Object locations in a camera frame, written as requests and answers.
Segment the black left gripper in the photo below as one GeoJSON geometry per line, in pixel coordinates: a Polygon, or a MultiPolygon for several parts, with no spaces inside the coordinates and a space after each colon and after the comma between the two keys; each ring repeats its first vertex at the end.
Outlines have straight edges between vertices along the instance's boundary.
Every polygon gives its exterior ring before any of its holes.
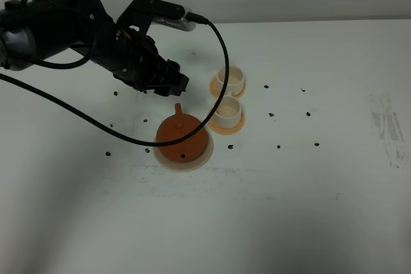
{"type": "Polygon", "coordinates": [[[147,32],[155,14],[182,7],[160,0],[133,0],[117,22],[101,26],[92,61],[135,90],[180,96],[189,78],[177,62],[159,54],[147,32]]]}

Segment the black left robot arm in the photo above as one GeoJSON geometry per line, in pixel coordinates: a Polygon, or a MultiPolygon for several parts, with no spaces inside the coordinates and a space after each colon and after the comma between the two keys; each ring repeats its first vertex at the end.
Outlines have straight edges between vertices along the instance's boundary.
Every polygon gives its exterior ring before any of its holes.
{"type": "Polygon", "coordinates": [[[153,23],[191,31],[189,12],[166,1],[133,0],[115,21],[100,0],[32,0],[20,8],[8,2],[1,11],[1,64],[21,71],[72,49],[82,59],[55,68],[92,61],[135,90],[179,96],[189,79],[159,54],[147,31],[153,23]]]}

